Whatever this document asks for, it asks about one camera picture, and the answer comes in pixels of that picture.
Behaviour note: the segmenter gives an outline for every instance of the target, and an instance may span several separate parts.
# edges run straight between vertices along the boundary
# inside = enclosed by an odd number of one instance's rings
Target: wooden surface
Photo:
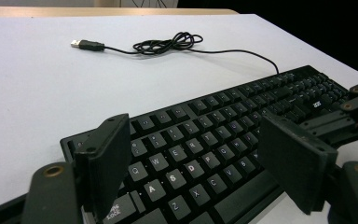
[[[232,15],[230,9],[136,7],[0,7],[0,17],[87,17],[133,15]]]

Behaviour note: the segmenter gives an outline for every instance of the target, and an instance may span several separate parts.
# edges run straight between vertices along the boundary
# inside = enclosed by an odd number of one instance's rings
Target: keyboard
[[[103,223],[251,221],[282,194],[257,161],[263,114],[299,123],[346,97],[307,65],[131,118],[131,165]],[[91,134],[61,140],[67,161]]]

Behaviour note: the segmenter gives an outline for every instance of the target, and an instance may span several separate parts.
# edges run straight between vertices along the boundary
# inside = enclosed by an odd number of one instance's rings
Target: brand logo on keyboard
[[[107,219],[109,220],[110,218],[114,218],[118,215],[120,215],[120,207],[118,206],[118,204],[113,205],[112,209],[110,209],[110,214],[107,215]]]
[[[316,108],[316,107],[318,107],[318,106],[320,106],[320,105],[322,105],[322,104],[321,104],[321,102],[320,102],[320,101],[318,101],[318,102],[316,102],[315,104],[313,104],[313,107],[315,107],[315,108]]]

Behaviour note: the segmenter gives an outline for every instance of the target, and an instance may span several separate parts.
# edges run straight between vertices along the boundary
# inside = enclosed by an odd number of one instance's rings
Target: usb plug
[[[86,50],[92,50],[92,51],[103,51],[104,50],[104,44],[98,43],[98,42],[92,42],[88,40],[74,40],[71,43],[72,48],[77,49],[86,49]]]

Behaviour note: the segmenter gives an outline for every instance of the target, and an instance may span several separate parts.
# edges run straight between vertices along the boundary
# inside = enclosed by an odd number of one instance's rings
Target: white tabletop
[[[66,136],[275,73],[240,53],[146,58],[70,47],[88,39],[131,50],[181,31],[204,37],[196,49],[248,49],[281,71],[309,64],[346,88],[358,83],[357,71],[256,15],[0,18],[0,204],[26,193],[38,168],[64,161],[59,141]],[[358,144],[340,150],[339,162],[353,158]],[[285,198],[261,222],[325,221],[317,216],[302,216]]]

